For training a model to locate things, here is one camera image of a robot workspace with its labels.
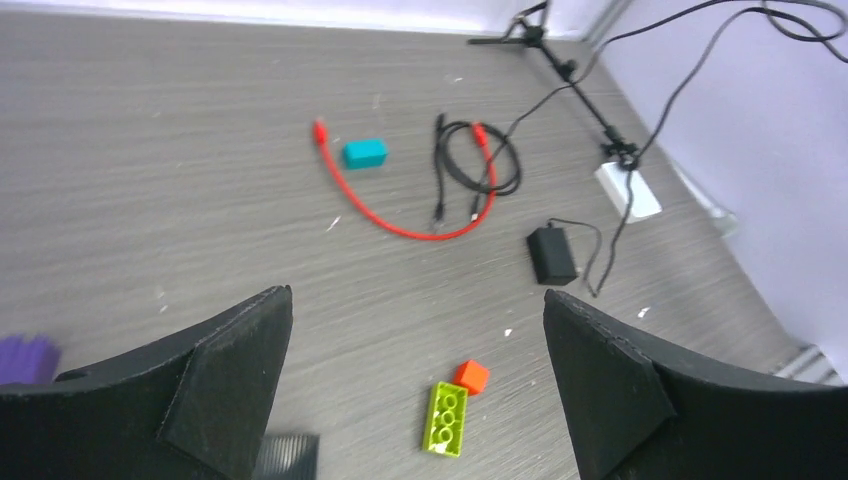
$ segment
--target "black cable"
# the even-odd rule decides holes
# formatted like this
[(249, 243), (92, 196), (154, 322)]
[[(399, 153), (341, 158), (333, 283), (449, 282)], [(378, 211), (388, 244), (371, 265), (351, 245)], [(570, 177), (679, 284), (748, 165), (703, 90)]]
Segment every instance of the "black cable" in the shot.
[[(530, 116), (534, 112), (536, 112), (539, 108), (542, 107), (542, 105), (544, 105), (548, 100), (550, 100), (554, 95), (556, 95), (560, 91), (569, 89), (572, 86), (577, 85), (577, 84), (581, 83), (583, 80), (585, 80), (589, 76), (589, 74), (592, 72), (592, 70), (595, 68), (595, 66), (597, 65), (601, 54), (604, 52), (604, 50), (610, 44), (617, 42), (619, 40), (623, 40), (625, 38), (640, 35), (642, 33), (651, 31), (655, 28), (659, 28), (659, 27), (661, 27), (661, 26), (663, 26), (667, 23), (670, 23), (674, 20), (677, 20), (679, 18), (690, 15), (690, 14), (697, 12), (699, 10), (702, 10), (704, 8), (711, 7), (711, 6), (718, 5), (718, 4), (722, 4), (722, 3), (729, 3), (729, 2), (733, 2), (733, 1), (753, 1), (753, 0), (710, 0), (710, 1), (707, 1), (707, 2), (703, 2), (699, 5), (695, 5), (691, 8), (683, 10), (681, 12), (678, 12), (678, 13), (671, 15), (667, 18), (664, 18), (664, 19), (662, 19), (658, 22), (652, 23), (652, 24), (650, 24), (646, 27), (643, 27), (643, 28), (640, 28), (640, 29), (637, 29), (637, 30), (633, 30), (633, 31), (630, 31), (630, 32), (627, 32), (627, 33), (623, 33), (621, 35), (617, 35), (615, 37), (608, 39), (603, 44), (601, 44), (601, 46), (595, 51), (595, 53), (592, 55), (591, 60), (589, 61), (588, 66), (586, 67), (584, 72), (580, 75), (580, 77), (577, 80), (575, 80), (574, 82), (572, 82), (568, 85), (562, 85), (560, 87), (555, 88), (550, 93), (548, 93), (541, 101), (539, 101), (536, 105), (534, 105), (530, 110), (528, 110), (526, 113), (524, 113), (523, 115), (521, 115), (520, 117), (515, 119), (515, 121), (512, 122), (510, 127), (507, 129), (506, 134), (504, 134), (503, 138), (501, 139), (501, 145), (499, 145), (498, 148), (495, 150), (495, 152), (492, 154), (492, 160), (491, 161), (494, 161), (494, 159), (498, 156), (498, 154), (501, 152), (501, 150), (503, 150), (506, 147), (512, 146), (512, 144), (509, 142), (509, 138), (515, 132), (515, 129), (518, 127), (518, 124), (521, 123), (522, 120), (524, 120), (525, 118), (527, 118), (528, 116)], [(786, 12), (783, 12), (783, 11), (780, 11), (780, 10), (775, 10), (775, 9), (769, 7), (768, 6), (769, 1), (775, 2), (775, 3), (788, 3), (788, 4), (796, 4), (796, 5), (802, 5), (802, 6), (809, 6), (809, 7), (813, 7), (813, 8), (819, 8), (819, 9), (822, 9), (822, 10), (826, 10), (826, 11), (834, 14), (837, 18), (839, 18), (840, 23), (841, 23), (841, 27), (840, 27), (839, 31), (837, 31), (834, 34), (823, 35), (821, 32), (818, 31), (818, 29), (815, 28), (815, 26), (813, 26), (812, 24), (810, 24), (806, 20), (804, 20), (804, 19), (802, 19), (802, 18), (800, 18), (796, 15), (792, 15), (792, 14), (789, 14), (789, 13), (786, 13)], [(821, 2), (821, 1), (817, 1), (817, 0), (761, 0), (760, 4), (761, 4), (760, 7), (749, 7), (749, 8), (745, 8), (743, 10), (736, 12), (734, 15), (732, 15), (724, 23), (721, 24), (721, 26), (713, 34), (712, 38), (710, 39), (709, 43), (707, 44), (707, 47), (704, 49), (704, 52), (701, 54), (701, 57), (698, 59), (698, 62), (695, 64), (695, 66), (692, 68), (692, 70), (689, 72), (689, 74), (686, 75), (686, 77), (683, 79), (683, 81), (677, 86), (677, 88), (674, 90), (674, 92), (672, 92), (671, 96), (666, 101), (665, 106), (663, 107), (662, 114), (660, 115), (660, 119), (657, 122), (657, 125), (654, 128), (654, 130), (652, 131), (651, 135), (648, 137), (648, 140), (645, 142), (645, 145), (638, 152), (634, 153), (632, 155), (632, 157), (634, 157), (634, 158), (632, 158), (629, 161), (638, 162), (639, 160), (641, 160), (641, 158), (645, 154), (645, 152), (654, 144), (657, 137), (659, 137), (660, 133), (662, 132), (663, 128), (665, 127), (665, 123), (668, 120), (669, 114), (671, 113), (671, 109), (674, 106), (674, 103), (677, 101), (677, 98), (680, 96), (680, 94), (683, 92), (683, 90), (686, 88), (686, 86), (689, 85), (689, 83), (695, 78), (695, 76), (698, 74), (698, 72), (700, 72), (701, 68), (704, 66), (704, 64), (706, 63), (710, 54), (712, 53), (713, 49), (715, 48), (715, 45), (718, 42), (721, 35), (730, 26), (730, 24), (732, 24), (736, 19), (738, 19), (739, 17), (741, 17), (742, 15), (744, 15), (746, 13), (759, 13), (759, 14), (765, 15), (768, 18), (769, 22), (775, 27), (775, 29), (777, 29), (777, 31), (780, 32), (781, 34), (783, 34), (784, 36), (791, 38), (793, 40), (798, 40), (798, 41), (803, 41), (803, 42), (821, 43), (838, 60), (840, 60), (844, 63), (848, 63), (848, 57), (843, 55), (836, 47), (834, 47), (830, 43), (831, 40), (834, 40), (836, 38), (841, 37), (842, 35), (845, 34), (846, 30), (848, 30), (848, 16), (846, 16), (845, 12), (843, 12), (840, 8), (838, 8), (834, 5), (831, 5), (829, 3)], [(777, 21), (778, 18), (792, 22), (792, 23), (795, 23), (796, 25), (800, 25), (805, 30), (809, 31), (812, 35), (811, 36), (804, 36), (804, 35), (799, 35), (797, 33), (789, 31), (785, 27), (780, 25), (780, 23)], [(620, 162), (621, 162), (621, 164), (628, 164), (628, 160), (625, 159), (625, 158), (620, 158)], [(625, 180), (625, 184), (626, 184), (626, 188), (627, 188), (627, 205), (624, 209), (623, 215), (621, 217), (621, 221), (619, 222), (618, 226), (616, 227), (615, 232), (613, 233), (613, 237), (610, 240), (610, 246), (609, 246), (610, 256), (609, 256), (609, 259), (607, 261), (607, 266), (604, 269), (604, 273), (601, 275), (601, 278), (598, 280), (597, 287), (592, 287), (591, 280), (589, 278), (589, 274), (591, 273), (592, 266), (594, 265), (595, 260), (598, 257), (598, 254), (600, 253), (600, 245), (602, 244), (602, 238), (603, 238), (602, 235), (601, 235), (601, 231), (597, 227), (590, 225), (588, 223), (584, 223), (584, 222), (567, 221), (567, 220), (562, 220), (562, 219), (551, 219), (551, 220), (549, 220), (549, 222), (559, 221), (559, 222), (562, 222), (562, 223), (570, 223), (570, 224), (573, 224), (573, 225), (586, 226), (586, 227), (589, 227), (589, 228), (592, 228), (593, 230), (595, 230), (596, 234), (598, 235), (598, 237), (597, 237), (598, 238), (598, 244), (596, 245), (595, 251), (593, 252), (589, 261), (587, 262), (586, 269), (585, 269), (584, 274), (583, 274), (583, 281), (586, 284), (587, 288), (589, 289), (589, 292), (591, 293), (591, 295), (595, 298), (597, 298), (598, 295), (600, 295), (601, 289), (603, 288), (604, 284), (606, 283), (607, 278), (609, 278), (609, 275), (612, 272), (613, 265), (615, 264), (616, 246), (618, 244), (618, 240), (621, 238), (621, 234), (624, 231), (624, 227), (627, 225), (627, 219), (628, 219), (628, 217), (630, 216), (630, 213), (633, 210), (633, 203), (634, 203), (635, 198), (634, 198), (634, 194), (633, 194), (632, 179), (633, 179), (633, 171), (628, 171), (627, 178)], [(485, 174), (485, 171), (484, 171), (483, 176), (481, 177), (480, 181), (477, 182), (477, 184), (484, 186), (485, 181), (486, 181), (486, 174)], [(479, 205), (479, 193), (475, 197), (474, 205), (475, 206), (472, 207), (472, 210), (476, 211), (476, 206)]]
[[(715, 5), (722, 4), (722, 3), (739, 2), (739, 1), (754, 1), (754, 0), (710, 0), (708, 2), (703, 2), (703, 3), (700, 3), (700, 4), (695, 5), (693, 7), (687, 8), (686, 10), (683, 10), (681, 12), (675, 13), (674, 15), (671, 15), (669, 17), (662, 19), (662, 20), (654, 22), (654, 23), (652, 23), (648, 26), (638, 28), (636, 30), (632, 30), (632, 31), (629, 31), (629, 32), (626, 32), (626, 33), (622, 33), (621, 35), (616, 35), (616, 36), (606, 40), (604, 43), (601, 44), (600, 47), (598, 47), (597, 50), (595, 50), (595, 53), (592, 54), (592, 58), (589, 60), (589, 64), (586, 66), (586, 69), (583, 71), (583, 73), (580, 75), (580, 77), (574, 83), (579, 84), (580, 82), (585, 80), (586, 77), (588, 77), (590, 73), (592, 73), (592, 70), (597, 65), (598, 60), (600, 60), (601, 54), (603, 54), (604, 50), (606, 50), (606, 48), (612, 43), (615, 43), (619, 40), (624, 40), (625, 38), (634, 37), (636, 35), (641, 35), (645, 32), (649, 32), (649, 31), (651, 31), (655, 28), (659, 28), (659, 27), (661, 27), (661, 26), (663, 26), (667, 23), (671, 23), (671, 22), (673, 22), (677, 19), (683, 18), (687, 15), (695, 13), (699, 10), (703, 10), (707, 7), (712, 7), (712, 6), (715, 6)], [(796, 5), (808, 6), (808, 7), (813, 7), (813, 8), (818, 8), (818, 9), (821, 9), (821, 10), (828, 11), (828, 12), (832, 13), (833, 15), (835, 15), (839, 19), (841, 27), (839, 28), (839, 31), (837, 31), (836, 33), (833, 33), (833, 34), (830, 34), (830, 35), (822, 35), (821, 32), (819, 32), (813, 25), (811, 25), (807, 21), (805, 21), (805, 20), (803, 20), (803, 19), (801, 19), (801, 18), (799, 18), (795, 15), (791, 15), (791, 14), (788, 14), (786, 12), (780, 12), (782, 14), (781, 18), (804, 27), (804, 29), (806, 29), (807, 31), (812, 33), (812, 36), (808, 37), (808, 36), (802, 36), (802, 35), (795, 34), (791, 31), (787, 30), (782, 25), (780, 25), (780, 23), (777, 22), (777, 20), (775, 19), (774, 13), (778, 12), (778, 10), (774, 10), (773, 8), (769, 7), (768, 6), (769, 2), (796, 4)], [(848, 15), (846, 15), (845, 12), (842, 11), (839, 7), (836, 7), (836, 6), (831, 5), (829, 3), (826, 3), (826, 2), (821, 2), (821, 1), (816, 1), (816, 0), (761, 0), (760, 3), (761, 3), (760, 8), (762, 9), (762, 11), (760, 13), (763, 13), (769, 19), (769, 22), (771, 22), (771, 24), (778, 30), (778, 32), (780, 32), (781, 34), (783, 34), (783, 35), (785, 35), (785, 36), (787, 36), (787, 37), (789, 37), (793, 40), (799, 40), (799, 41), (804, 41), (804, 42), (813, 42), (813, 43), (821, 43), (837, 59), (839, 59), (842, 62), (848, 63), (848, 58), (846, 58), (845, 55), (843, 55), (839, 50), (836, 49), (836, 47), (834, 47), (830, 43), (831, 40), (835, 40), (835, 39), (841, 37), (842, 35), (845, 34), (846, 30), (848, 30)]]
[(604, 244), (604, 234), (601, 233), (601, 229), (592, 225), (591, 223), (586, 222), (578, 222), (576, 220), (564, 220), (562, 218), (549, 218), (548, 219), (548, 227), (552, 227), (554, 223), (564, 223), (566, 225), (578, 225), (581, 227), (587, 227), (591, 229), (595, 233), (595, 248), (592, 250), (592, 255), (589, 256), (589, 260), (586, 262), (586, 268), (583, 269), (583, 284), (586, 285), (586, 288), (592, 294), (593, 297), (597, 298), (597, 294), (595, 293), (594, 288), (592, 288), (592, 284), (589, 283), (589, 272), (592, 271), (592, 265), (595, 264), (595, 260), (598, 259), (598, 255), (601, 254), (601, 247)]
[[(480, 126), (483, 127), (483, 130), (487, 135), (494, 137), (495, 139), (500, 141), (500, 146), (498, 147), (498, 152), (506, 148), (510, 162), (512, 163), (512, 176), (507, 178), (504, 183), (500, 185), (489, 185), (486, 181), (486, 172), (488, 172), (488, 164), (486, 168), (483, 169), (483, 178), (480, 181), (475, 182), (471, 179), (465, 172), (459, 168), (456, 160), (454, 160), (453, 156), (450, 153), (450, 139), (453, 134), (460, 130), (464, 130), (466, 128), (471, 128), (471, 122), (466, 122), (464, 120), (457, 120), (454, 122), (450, 122), (445, 124), (445, 114), (439, 114), (436, 118), (436, 129), (435, 129), (435, 147), (433, 148), (433, 167), (436, 170), (436, 185), (438, 187), (438, 202), (436, 203), (436, 210), (433, 214), (433, 227), (437, 229), (441, 222), (444, 220), (445, 215), (445, 172), (451, 176), (454, 180), (457, 181), (463, 187), (476, 192), (474, 204), (471, 207), (471, 221), (477, 219), (477, 215), (479, 214), (479, 198), (480, 195), (488, 195), (491, 192), (495, 192), (495, 195), (499, 197), (505, 197), (507, 195), (512, 195), (518, 190), (518, 187), (521, 186), (521, 162), (518, 159), (518, 152), (515, 150), (515, 145), (509, 140), (508, 134), (504, 134), (496, 127), (488, 124), (480, 122)], [(495, 155), (492, 155), (489, 162), (494, 161)]]

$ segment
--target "red ethernet cable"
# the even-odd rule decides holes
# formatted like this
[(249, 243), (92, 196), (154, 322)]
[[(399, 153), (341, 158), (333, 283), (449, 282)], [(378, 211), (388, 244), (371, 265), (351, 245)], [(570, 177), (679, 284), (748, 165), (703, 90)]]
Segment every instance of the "red ethernet cable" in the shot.
[[(483, 127), (479, 123), (474, 123), (471, 126), (472, 133), (474, 135), (474, 141), (480, 147), (480, 150), (483, 152), (483, 158), (486, 161), (486, 171), (488, 173), (489, 185), (496, 184), (496, 173), (495, 173), (495, 164), (492, 162), (492, 154), (489, 151), (489, 142), (486, 137), (486, 132)], [(318, 148), (321, 150), (321, 155), (324, 157), (324, 163), (327, 165), (327, 169), (330, 171), (330, 174), (333, 176), (333, 180), (339, 185), (339, 188), (342, 189), (345, 196), (350, 200), (354, 207), (359, 210), (360, 213), (365, 215), (366, 218), (374, 222), (378, 227), (381, 227), (385, 230), (388, 230), (395, 235), (400, 235), (402, 237), (412, 238), (415, 240), (425, 240), (425, 241), (441, 241), (441, 240), (450, 240), (452, 238), (457, 238), (459, 236), (465, 235), (477, 228), (478, 225), (483, 223), (486, 216), (489, 215), (489, 211), (492, 209), (492, 205), (495, 203), (495, 190), (489, 191), (486, 195), (486, 204), (483, 206), (483, 211), (480, 212), (480, 216), (477, 217), (476, 220), (472, 221), (465, 227), (448, 233), (421, 233), (414, 232), (412, 230), (406, 230), (396, 225), (392, 225), (391, 223), (383, 220), (379, 215), (374, 213), (373, 210), (368, 208), (362, 200), (356, 195), (356, 192), (350, 188), (347, 181), (344, 179), (339, 167), (336, 165), (336, 159), (333, 158), (333, 154), (330, 153), (330, 149), (327, 147), (327, 128), (324, 126), (324, 123), (320, 120), (315, 120), (315, 123), (312, 125), (312, 135), (315, 140), (315, 144), (318, 145)]]

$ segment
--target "small orange cube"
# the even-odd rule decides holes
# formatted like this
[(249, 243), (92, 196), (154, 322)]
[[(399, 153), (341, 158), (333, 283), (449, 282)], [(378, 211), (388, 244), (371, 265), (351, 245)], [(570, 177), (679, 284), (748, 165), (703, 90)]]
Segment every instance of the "small orange cube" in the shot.
[(453, 377), (454, 385), (467, 388), (469, 395), (483, 393), (488, 380), (489, 370), (474, 360), (469, 360), (460, 365)]

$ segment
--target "power strip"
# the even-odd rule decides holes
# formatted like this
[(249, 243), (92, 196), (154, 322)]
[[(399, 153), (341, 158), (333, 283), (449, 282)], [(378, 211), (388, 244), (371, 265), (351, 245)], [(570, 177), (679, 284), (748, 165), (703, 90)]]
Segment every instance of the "power strip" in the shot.
[[(605, 163), (595, 171), (595, 176), (622, 217), (627, 209), (627, 174), (617, 162)], [(633, 189), (633, 208), (630, 209), (627, 223), (641, 222), (662, 212), (660, 202), (638, 170), (633, 172), (630, 187)]]

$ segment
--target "purple object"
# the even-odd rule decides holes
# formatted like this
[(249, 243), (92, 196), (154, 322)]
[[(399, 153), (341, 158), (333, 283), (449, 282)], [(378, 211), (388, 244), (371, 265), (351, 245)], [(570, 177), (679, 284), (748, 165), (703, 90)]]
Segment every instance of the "purple object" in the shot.
[(23, 335), (0, 340), (0, 385), (44, 384), (53, 381), (59, 366), (59, 349), (47, 337), (26, 341)]

